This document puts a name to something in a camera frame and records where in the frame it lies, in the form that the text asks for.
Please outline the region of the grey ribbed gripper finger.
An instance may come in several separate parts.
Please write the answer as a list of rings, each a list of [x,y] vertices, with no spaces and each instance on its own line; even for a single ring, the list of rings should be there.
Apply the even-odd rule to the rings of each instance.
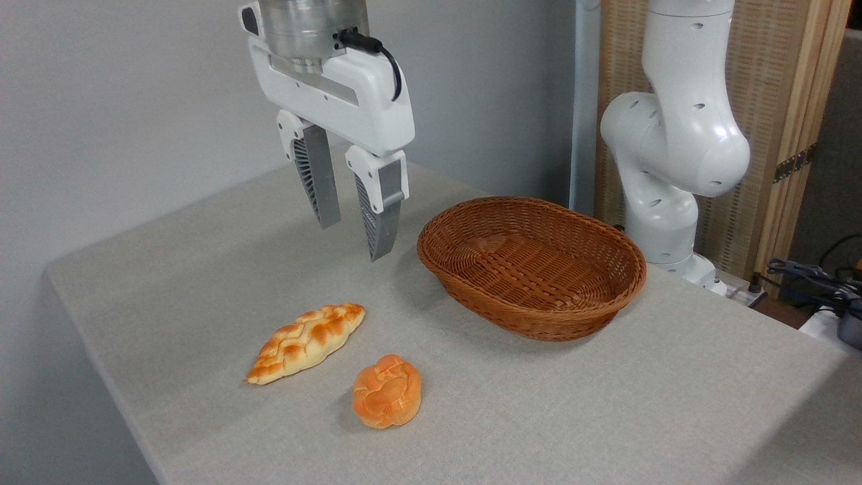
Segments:
[[[378,261],[392,251],[401,202],[409,199],[406,154],[399,150],[390,156],[375,156],[351,146],[345,155],[354,173],[370,260]]]
[[[320,227],[339,223],[341,208],[326,130],[286,110],[280,110],[276,120],[286,158],[298,169]]]

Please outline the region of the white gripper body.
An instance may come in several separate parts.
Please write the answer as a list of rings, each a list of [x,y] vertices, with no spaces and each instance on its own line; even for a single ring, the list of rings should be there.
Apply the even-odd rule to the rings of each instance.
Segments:
[[[268,101],[375,156],[413,141],[404,74],[370,50],[364,2],[252,2],[239,20]]]

